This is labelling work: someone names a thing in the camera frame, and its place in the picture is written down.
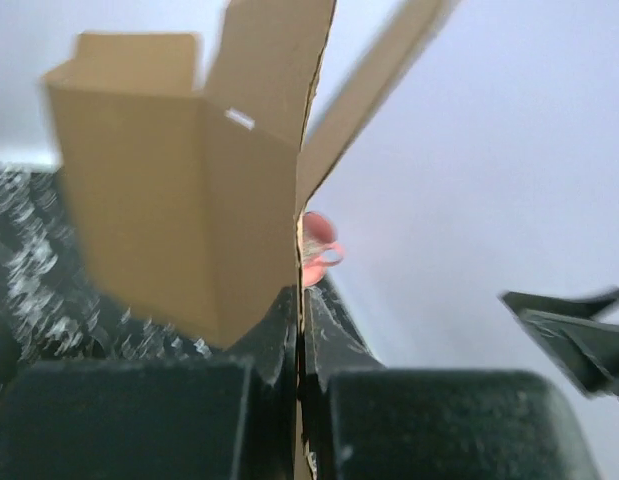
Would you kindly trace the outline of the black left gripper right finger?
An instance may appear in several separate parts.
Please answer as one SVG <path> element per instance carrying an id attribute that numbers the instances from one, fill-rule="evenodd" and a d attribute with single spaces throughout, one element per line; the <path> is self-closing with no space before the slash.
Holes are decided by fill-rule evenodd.
<path id="1" fill-rule="evenodd" d="M 596 479 L 575 415 L 521 370 L 381 364 L 303 294 L 305 456 L 317 479 Z"/>

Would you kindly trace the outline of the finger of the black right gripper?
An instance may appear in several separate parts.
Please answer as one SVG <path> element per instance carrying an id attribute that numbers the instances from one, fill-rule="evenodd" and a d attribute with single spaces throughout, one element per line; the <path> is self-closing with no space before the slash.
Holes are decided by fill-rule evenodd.
<path id="1" fill-rule="evenodd" d="M 579 299 L 506 291 L 500 300 L 583 395 L 619 400 L 619 324 L 601 320 L 619 306 L 619 287 Z"/>

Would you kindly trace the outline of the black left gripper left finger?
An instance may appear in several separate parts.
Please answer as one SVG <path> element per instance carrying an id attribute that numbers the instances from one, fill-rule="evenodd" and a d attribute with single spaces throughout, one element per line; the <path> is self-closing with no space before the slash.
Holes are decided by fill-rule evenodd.
<path id="1" fill-rule="evenodd" d="M 0 479 L 290 479 L 297 290 L 209 359 L 41 362 L 0 404 Z"/>

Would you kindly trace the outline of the brown cardboard box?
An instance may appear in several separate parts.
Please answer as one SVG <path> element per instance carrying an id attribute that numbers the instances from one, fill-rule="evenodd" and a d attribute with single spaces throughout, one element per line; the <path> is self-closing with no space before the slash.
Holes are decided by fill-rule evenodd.
<path id="1" fill-rule="evenodd" d="M 332 1 L 229 2 L 202 86 L 194 34 L 80 34 L 43 81 L 91 279 L 224 347 L 300 296 L 308 200 L 454 7 L 404 2 L 316 127 Z"/>

